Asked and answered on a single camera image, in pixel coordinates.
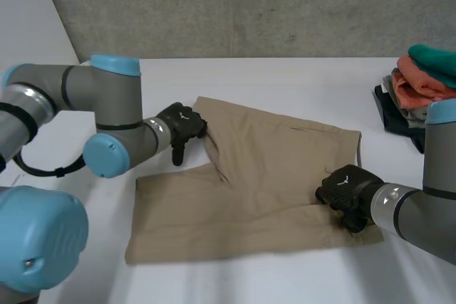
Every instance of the white wall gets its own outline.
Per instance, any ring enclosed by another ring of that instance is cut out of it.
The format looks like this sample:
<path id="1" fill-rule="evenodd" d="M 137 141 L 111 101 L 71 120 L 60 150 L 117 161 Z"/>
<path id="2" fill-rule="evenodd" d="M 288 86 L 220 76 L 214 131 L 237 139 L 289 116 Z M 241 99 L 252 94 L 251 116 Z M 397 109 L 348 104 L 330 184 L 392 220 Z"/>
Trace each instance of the white wall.
<path id="1" fill-rule="evenodd" d="M 52 0 L 0 0 L 0 73 L 20 63 L 78 63 Z"/>

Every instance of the black cable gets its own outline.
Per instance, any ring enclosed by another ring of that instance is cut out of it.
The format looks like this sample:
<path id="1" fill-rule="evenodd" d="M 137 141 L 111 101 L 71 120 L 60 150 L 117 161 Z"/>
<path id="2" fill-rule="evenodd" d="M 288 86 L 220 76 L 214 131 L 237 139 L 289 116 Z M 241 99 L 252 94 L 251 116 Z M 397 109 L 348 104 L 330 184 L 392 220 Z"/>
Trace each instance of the black cable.
<path id="1" fill-rule="evenodd" d="M 27 172 L 28 174 L 31 174 L 32 176 L 37 176 L 37 177 L 60 178 L 60 177 L 65 176 L 66 174 L 70 174 L 72 172 L 78 171 L 79 169 L 82 169 L 86 165 L 86 162 L 84 162 L 83 155 L 81 155 L 81 156 L 79 156 L 79 158 L 77 160 L 75 160 L 73 163 L 71 163 L 67 167 L 59 167 L 58 169 L 55 169 L 53 171 L 35 169 L 34 167 L 28 166 L 24 162 L 24 160 L 22 159 L 21 151 L 19 151 L 19 153 L 13 157 L 13 161 L 15 161 L 17 166 L 20 167 L 23 171 Z"/>

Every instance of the green towel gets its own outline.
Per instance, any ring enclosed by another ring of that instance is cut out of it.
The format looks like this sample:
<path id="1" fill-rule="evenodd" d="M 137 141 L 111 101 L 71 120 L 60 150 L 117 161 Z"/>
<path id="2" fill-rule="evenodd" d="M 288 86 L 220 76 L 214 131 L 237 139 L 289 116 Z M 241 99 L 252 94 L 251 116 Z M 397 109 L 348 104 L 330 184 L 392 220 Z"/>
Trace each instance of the green towel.
<path id="1" fill-rule="evenodd" d="M 456 52 L 417 44 L 408 49 L 413 63 L 441 83 L 456 88 Z"/>

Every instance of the light blue joint cap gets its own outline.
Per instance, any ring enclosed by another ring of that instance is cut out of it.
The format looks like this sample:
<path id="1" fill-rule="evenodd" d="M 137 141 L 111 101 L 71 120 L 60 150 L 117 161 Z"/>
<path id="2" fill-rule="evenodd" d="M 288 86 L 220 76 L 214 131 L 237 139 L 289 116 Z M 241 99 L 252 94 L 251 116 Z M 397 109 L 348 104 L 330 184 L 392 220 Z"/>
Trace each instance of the light blue joint cap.
<path id="1" fill-rule="evenodd" d="M 21 65 L 31 65 L 31 64 L 30 63 L 19 64 L 19 65 L 14 65 L 14 66 L 8 68 L 8 70 L 5 72 L 5 74 L 3 74 L 3 82 L 1 83 L 3 85 L 3 89 L 5 89 L 6 86 L 8 85 L 8 81 L 9 81 L 11 74 L 14 72 L 14 70 L 16 68 L 20 67 Z"/>
<path id="2" fill-rule="evenodd" d="M 141 76 L 140 59 L 113 55 L 92 55 L 90 64 L 97 69 L 110 71 L 111 73 Z"/>
<path id="3" fill-rule="evenodd" d="M 74 196 L 27 186 L 0 189 L 0 281 L 35 293 L 64 281 L 88 239 L 88 217 Z"/>
<path id="4" fill-rule="evenodd" d="M 113 178 L 130 169 L 130 155 L 123 144 L 105 133 L 89 138 L 83 148 L 85 164 L 99 177 Z"/>
<path id="5" fill-rule="evenodd" d="M 456 99 L 431 103 L 427 109 L 427 125 L 456 122 Z"/>

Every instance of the stack of folded clothes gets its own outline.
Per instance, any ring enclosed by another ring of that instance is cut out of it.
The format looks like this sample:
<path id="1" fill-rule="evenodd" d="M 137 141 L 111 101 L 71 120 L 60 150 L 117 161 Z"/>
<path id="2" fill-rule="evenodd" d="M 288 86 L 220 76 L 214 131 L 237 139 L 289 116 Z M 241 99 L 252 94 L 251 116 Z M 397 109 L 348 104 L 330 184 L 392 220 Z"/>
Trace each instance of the stack of folded clothes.
<path id="1" fill-rule="evenodd" d="M 385 130 L 410 137 L 424 153 L 425 121 L 430 103 L 456 98 L 456 52 L 424 45 L 407 56 L 375 87 Z"/>

